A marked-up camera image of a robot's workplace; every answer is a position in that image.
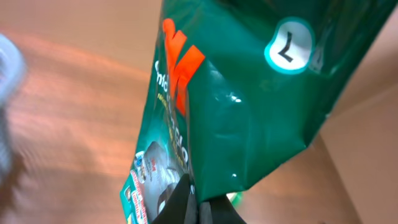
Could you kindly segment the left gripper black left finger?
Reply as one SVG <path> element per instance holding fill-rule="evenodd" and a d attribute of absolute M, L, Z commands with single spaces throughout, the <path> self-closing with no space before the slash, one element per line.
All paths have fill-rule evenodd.
<path fill-rule="evenodd" d="M 190 176 L 181 176 L 171 197 L 152 224 L 197 224 L 196 196 L 191 193 Z"/>

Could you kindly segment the green 3M wipes pouch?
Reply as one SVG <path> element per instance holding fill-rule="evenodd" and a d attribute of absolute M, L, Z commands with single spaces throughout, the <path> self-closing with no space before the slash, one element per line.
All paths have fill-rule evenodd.
<path fill-rule="evenodd" d="M 204 202 L 309 147 L 396 4 L 164 0 L 126 222 L 183 222 L 180 179 Z"/>

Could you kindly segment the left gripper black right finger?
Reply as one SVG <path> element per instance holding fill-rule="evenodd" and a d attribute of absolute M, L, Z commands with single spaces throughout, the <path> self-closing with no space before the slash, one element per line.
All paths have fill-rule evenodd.
<path fill-rule="evenodd" d="M 226 195 L 202 202 L 199 207 L 199 224 L 246 224 Z"/>

